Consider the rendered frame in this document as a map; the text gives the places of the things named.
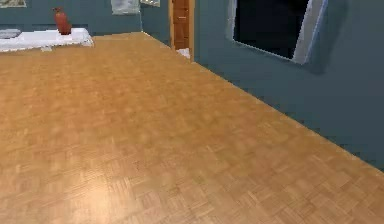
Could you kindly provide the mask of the brown wooden room door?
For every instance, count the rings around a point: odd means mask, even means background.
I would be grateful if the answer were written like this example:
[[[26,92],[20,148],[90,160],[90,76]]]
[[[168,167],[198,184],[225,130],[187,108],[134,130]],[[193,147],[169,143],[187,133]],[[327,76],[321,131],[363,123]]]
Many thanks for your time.
[[[194,62],[195,0],[168,0],[171,48]]]

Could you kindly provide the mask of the red vase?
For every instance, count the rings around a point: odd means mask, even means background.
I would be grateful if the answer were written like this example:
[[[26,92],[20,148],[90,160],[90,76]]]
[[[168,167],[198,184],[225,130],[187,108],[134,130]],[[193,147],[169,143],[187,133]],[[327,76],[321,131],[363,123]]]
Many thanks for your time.
[[[61,35],[69,35],[71,33],[71,24],[68,21],[67,15],[60,7],[53,8],[54,20],[58,31]]]

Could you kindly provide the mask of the white low table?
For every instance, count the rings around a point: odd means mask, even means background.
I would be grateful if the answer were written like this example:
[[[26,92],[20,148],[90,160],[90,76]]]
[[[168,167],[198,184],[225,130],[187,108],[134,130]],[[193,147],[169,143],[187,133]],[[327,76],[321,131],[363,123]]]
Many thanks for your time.
[[[21,31],[21,34],[15,38],[0,39],[0,52],[34,48],[51,49],[53,46],[72,44],[92,46],[93,40],[85,28],[72,28],[69,35],[61,35],[58,30]]]

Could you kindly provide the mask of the dark window with white frame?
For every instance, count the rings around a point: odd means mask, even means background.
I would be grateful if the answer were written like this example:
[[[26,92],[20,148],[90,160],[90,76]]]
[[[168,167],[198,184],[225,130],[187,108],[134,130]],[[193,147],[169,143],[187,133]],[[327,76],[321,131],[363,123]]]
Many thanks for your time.
[[[228,0],[227,38],[303,65],[327,5],[328,0]]]

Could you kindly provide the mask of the pale framed wall picture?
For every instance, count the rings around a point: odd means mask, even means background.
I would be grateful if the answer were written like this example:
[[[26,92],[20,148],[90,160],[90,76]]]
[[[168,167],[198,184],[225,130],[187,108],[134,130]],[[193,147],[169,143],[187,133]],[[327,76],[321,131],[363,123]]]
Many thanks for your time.
[[[111,0],[114,15],[138,14],[140,12],[139,0]]]

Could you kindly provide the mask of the green framed wall picture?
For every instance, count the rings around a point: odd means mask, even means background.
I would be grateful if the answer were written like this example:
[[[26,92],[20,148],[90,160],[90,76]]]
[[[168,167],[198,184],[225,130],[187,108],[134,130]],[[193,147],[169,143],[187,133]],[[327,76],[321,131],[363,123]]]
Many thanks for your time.
[[[25,8],[26,0],[0,0],[0,8]]]

